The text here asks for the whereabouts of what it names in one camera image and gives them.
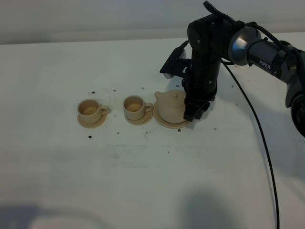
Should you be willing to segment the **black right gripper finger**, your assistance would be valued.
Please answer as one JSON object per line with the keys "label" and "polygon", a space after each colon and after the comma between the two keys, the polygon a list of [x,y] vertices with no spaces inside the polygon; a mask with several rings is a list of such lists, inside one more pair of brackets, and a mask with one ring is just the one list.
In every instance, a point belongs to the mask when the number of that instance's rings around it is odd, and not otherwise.
{"label": "black right gripper finger", "polygon": [[197,113],[194,115],[194,118],[201,119],[202,115],[204,114],[204,112],[208,110],[209,107],[210,107],[210,103],[207,102],[204,106],[201,107],[200,110],[197,111]]}
{"label": "black right gripper finger", "polygon": [[190,122],[192,122],[194,119],[201,119],[203,115],[202,106],[202,104],[186,102],[183,118]]}

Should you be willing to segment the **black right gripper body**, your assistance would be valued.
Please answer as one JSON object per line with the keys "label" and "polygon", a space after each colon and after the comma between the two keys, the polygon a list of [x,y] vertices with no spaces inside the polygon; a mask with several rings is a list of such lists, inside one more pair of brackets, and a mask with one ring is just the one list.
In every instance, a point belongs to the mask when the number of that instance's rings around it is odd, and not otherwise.
{"label": "black right gripper body", "polygon": [[184,79],[186,107],[201,107],[215,97],[220,60],[216,54],[192,55],[188,76]]}

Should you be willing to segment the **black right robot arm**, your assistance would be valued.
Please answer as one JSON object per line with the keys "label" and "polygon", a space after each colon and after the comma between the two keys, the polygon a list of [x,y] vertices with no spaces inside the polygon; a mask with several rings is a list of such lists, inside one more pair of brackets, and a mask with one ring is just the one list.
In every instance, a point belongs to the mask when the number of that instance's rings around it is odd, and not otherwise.
{"label": "black right robot arm", "polygon": [[209,2],[209,15],[188,25],[192,48],[186,91],[184,119],[202,116],[217,92],[217,77],[222,59],[234,65],[257,66],[287,86],[285,105],[299,133],[305,132],[305,53],[280,41],[255,22],[233,20]]}

